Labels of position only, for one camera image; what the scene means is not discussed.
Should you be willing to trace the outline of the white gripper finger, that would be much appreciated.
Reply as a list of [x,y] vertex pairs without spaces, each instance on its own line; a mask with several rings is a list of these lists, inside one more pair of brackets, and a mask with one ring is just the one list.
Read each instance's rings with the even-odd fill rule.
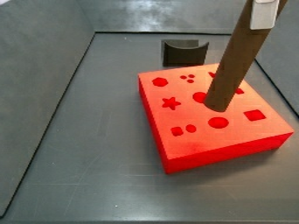
[[250,29],[273,29],[277,23],[277,13],[281,0],[254,0],[250,18]]

